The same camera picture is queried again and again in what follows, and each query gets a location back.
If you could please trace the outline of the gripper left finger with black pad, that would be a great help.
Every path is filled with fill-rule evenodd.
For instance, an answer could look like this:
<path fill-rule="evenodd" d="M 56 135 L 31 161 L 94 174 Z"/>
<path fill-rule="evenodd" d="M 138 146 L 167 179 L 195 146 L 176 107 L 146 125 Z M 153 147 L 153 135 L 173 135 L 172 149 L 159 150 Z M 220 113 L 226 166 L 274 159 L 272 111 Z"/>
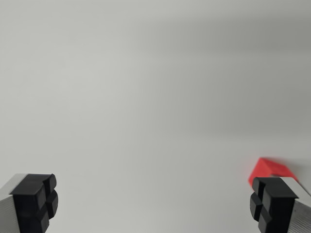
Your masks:
<path fill-rule="evenodd" d="M 0 231 L 44 233 L 58 208 L 54 174 L 15 174 L 0 188 Z"/>

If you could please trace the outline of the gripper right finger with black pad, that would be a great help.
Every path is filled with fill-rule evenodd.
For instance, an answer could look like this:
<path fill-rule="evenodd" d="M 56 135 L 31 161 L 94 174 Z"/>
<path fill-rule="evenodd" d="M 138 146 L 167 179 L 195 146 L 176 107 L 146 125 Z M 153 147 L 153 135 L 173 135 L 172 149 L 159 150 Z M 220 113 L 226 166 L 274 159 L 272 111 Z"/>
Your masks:
<path fill-rule="evenodd" d="M 291 177 L 255 177 L 250 212 L 262 233 L 309 233 L 311 195 Z"/>

